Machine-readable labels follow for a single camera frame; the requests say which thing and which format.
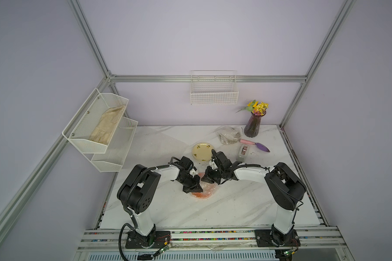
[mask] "purple trowel blade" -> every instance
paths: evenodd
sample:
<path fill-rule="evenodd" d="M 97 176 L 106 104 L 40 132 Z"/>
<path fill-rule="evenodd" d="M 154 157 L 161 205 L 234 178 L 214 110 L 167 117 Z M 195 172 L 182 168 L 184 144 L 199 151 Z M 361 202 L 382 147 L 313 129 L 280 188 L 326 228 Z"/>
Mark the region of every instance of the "purple trowel blade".
<path fill-rule="evenodd" d="M 264 146 L 264 145 L 263 145 L 263 144 L 261 144 L 261 143 L 256 143 L 255 145 L 257 146 L 257 148 L 261 149 L 262 151 L 265 151 L 265 152 L 270 152 L 270 150 L 269 150 L 269 149 L 267 149 L 267 147 L 266 147 L 266 146 Z"/>

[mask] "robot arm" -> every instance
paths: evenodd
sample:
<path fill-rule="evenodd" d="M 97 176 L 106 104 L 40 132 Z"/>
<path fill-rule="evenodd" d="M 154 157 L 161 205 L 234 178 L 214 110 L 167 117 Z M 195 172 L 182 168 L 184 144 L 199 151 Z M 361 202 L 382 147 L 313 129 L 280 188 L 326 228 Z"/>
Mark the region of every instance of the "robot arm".
<path fill-rule="evenodd" d="M 126 178 L 117 198 L 134 223 L 134 227 L 130 227 L 133 230 L 130 236 L 136 238 L 143 247 L 150 247 L 154 242 L 155 224 L 145 210 L 152 201 L 161 175 L 183 184 L 183 191 L 186 193 L 202 192 L 199 176 L 192 176 L 194 173 L 196 169 L 190 159 L 182 157 L 179 160 L 172 157 L 169 164 L 163 166 L 146 168 L 136 165 Z M 306 187 L 286 164 L 280 162 L 272 167 L 262 167 L 258 164 L 241 164 L 238 161 L 231 163 L 223 152 L 212 150 L 212 160 L 201 180 L 218 184 L 227 180 L 251 180 L 267 184 L 278 207 L 270 237 L 266 240 L 273 246 L 283 246 L 293 239 L 293 220 L 302 204 Z"/>
<path fill-rule="evenodd" d="M 306 192 L 305 184 L 281 162 L 270 167 L 240 164 L 241 162 L 231 164 L 223 152 L 212 150 L 212 160 L 201 180 L 218 184 L 227 180 L 251 180 L 267 184 L 278 204 L 268 240 L 275 246 L 283 246 L 292 239 L 296 211 L 303 204 L 301 200 Z"/>
<path fill-rule="evenodd" d="M 168 164 L 151 168 L 136 165 L 117 193 L 123 209 L 128 212 L 134 224 L 133 227 L 128 224 L 132 230 L 130 237 L 135 238 L 143 247 L 150 247 L 154 242 L 155 224 L 149 211 L 145 210 L 151 204 L 161 175 L 183 184 L 185 193 L 202 192 L 200 177 L 193 176 L 195 173 L 193 162 L 186 157 L 180 160 L 172 157 Z"/>

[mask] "ventilation grille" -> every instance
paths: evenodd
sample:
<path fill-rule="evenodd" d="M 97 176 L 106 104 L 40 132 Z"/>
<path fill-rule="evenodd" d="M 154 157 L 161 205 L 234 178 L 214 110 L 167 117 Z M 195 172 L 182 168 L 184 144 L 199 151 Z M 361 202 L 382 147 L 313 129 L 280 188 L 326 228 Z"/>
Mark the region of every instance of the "ventilation grille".
<path fill-rule="evenodd" d="M 154 252 L 124 252 L 130 261 L 137 260 L 138 255 Z M 122 260 L 118 252 L 92 252 L 89 261 Z M 227 260 L 227 261 L 266 261 L 275 258 L 274 250 L 227 250 L 227 251 L 171 251 L 156 257 L 156 260 Z"/>

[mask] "black cable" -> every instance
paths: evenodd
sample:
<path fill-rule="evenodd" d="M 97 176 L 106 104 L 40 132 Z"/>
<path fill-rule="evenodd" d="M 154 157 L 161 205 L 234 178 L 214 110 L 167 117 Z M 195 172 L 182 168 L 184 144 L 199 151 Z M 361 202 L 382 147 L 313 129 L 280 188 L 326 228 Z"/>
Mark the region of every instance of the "black cable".
<path fill-rule="evenodd" d="M 173 159 L 177 160 L 177 162 L 179 162 L 179 161 L 180 161 L 178 158 L 176 158 L 176 157 L 172 156 L 172 157 L 171 157 L 171 159 L 170 159 L 170 162 L 169 162 L 168 164 L 170 164 L 170 165 L 171 165 L 171 164 L 173 163 L 173 162 L 172 162 L 172 160 L 173 160 Z"/>
<path fill-rule="evenodd" d="M 151 254 L 143 254 L 137 257 L 137 260 L 152 260 L 153 256 Z"/>
<path fill-rule="evenodd" d="M 157 166 L 156 168 L 157 168 L 157 169 L 165 169 L 165 168 L 167 168 L 167 167 L 169 167 L 169 166 L 170 166 L 169 164 L 165 164 L 165 165 Z"/>
<path fill-rule="evenodd" d="M 221 182 L 219 185 L 222 185 L 222 184 L 224 184 L 226 181 L 228 181 L 228 180 L 231 180 L 231 179 L 226 179 L 226 180 L 224 180 L 223 182 Z"/>
<path fill-rule="evenodd" d="M 270 181 L 273 182 L 273 184 L 274 184 L 275 186 L 277 186 L 276 182 L 274 182 L 273 180 L 270 180 Z M 294 200 L 296 200 L 296 201 L 297 201 L 296 203 L 298 203 L 298 202 L 302 203 L 302 204 L 300 204 L 299 206 L 296 206 L 296 205 L 295 205 L 295 209 L 296 209 L 296 210 L 299 210 L 298 208 L 299 208 L 300 206 L 303 205 L 303 202 L 300 201 L 300 200 L 298 200 L 296 197 L 292 196 L 291 194 L 287 193 L 286 191 L 284 191 L 281 187 L 279 187 L 279 186 L 277 186 L 277 187 L 278 187 L 281 191 L 283 191 L 286 195 L 288 195 L 289 197 L 291 197 L 291 198 L 293 198 Z"/>
<path fill-rule="evenodd" d="M 193 163 L 193 161 L 192 161 L 192 164 L 190 165 L 189 169 L 186 170 L 186 171 L 191 171 L 194 167 L 195 167 L 195 165 L 194 165 L 194 163 Z"/>
<path fill-rule="evenodd" d="M 234 172 L 235 170 L 240 169 L 240 168 L 242 168 L 242 167 L 260 167 L 260 168 L 262 168 L 262 169 L 268 170 L 268 168 L 262 167 L 262 166 L 259 165 L 259 164 L 244 164 L 244 165 L 238 165 L 238 166 L 236 166 L 235 168 L 230 169 L 230 172 Z"/>
<path fill-rule="evenodd" d="M 293 248 L 291 248 L 288 251 L 282 250 L 282 253 L 275 254 L 275 258 L 286 258 L 286 260 L 287 259 L 292 260 L 293 255 L 299 250 L 299 246 L 298 246 L 298 242 L 295 239 L 291 238 L 291 240 L 296 243 L 296 249 L 293 250 Z"/>
<path fill-rule="evenodd" d="M 134 180 L 134 182 L 132 183 L 131 189 L 128 192 L 128 195 L 126 195 L 125 201 L 123 203 L 123 209 L 127 208 L 127 203 L 129 201 L 129 199 L 131 198 L 132 192 L 134 191 L 134 189 L 137 187 L 138 183 L 141 182 L 142 177 L 147 173 L 150 172 L 151 170 L 155 170 L 157 167 L 149 167 L 146 170 L 142 171 L 141 174 Z"/>
<path fill-rule="evenodd" d="M 120 240 L 122 239 L 123 230 L 125 229 L 125 227 L 126 227 L 127 225 L 128 225 L 128 223 L 123 224 L 122 228 L 120 229 L 119 241 L 118 241 L 119 253 L 120 253 L 120 256 L 122 257 L 122 259 L 123 259 L 124 261 L 129 261 L 129 260 L 126 259 L 125 255 L 123 254 L 123 251 L 122 251 L 122 244 L 120 243 Z"/>

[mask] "plastic bag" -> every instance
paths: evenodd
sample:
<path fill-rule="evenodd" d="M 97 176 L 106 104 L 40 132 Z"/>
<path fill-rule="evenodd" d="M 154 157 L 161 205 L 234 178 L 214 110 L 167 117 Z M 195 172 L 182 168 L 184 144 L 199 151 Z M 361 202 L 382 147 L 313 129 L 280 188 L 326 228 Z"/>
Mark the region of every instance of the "plastic bag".
<path fill-rule="evenodd" d="M 237 143 L 241 139 L 241 133 L 239 129 L 232 128 L 230 126 L 224 126 L 216 131 L 220 142 L 224 145 Z"/>
<path fill-rule="evenodd" d="M 203 176 L 205 175 L 204 172 L 198 173 L 200 178 L 203 178 Z M 212 196 L 212 194 L 214 194 L 214 192 L 216 191 L 216 189 L 218 188 L 218 185 L 213 183 L 207 183 L 207 182 L 203 182 L 200 181 L 200 186 L 203 189 L 203 192 L 192 192 L 192 196 L 197 197 L 197 198 L 209 198 L 210 196 Z"/>

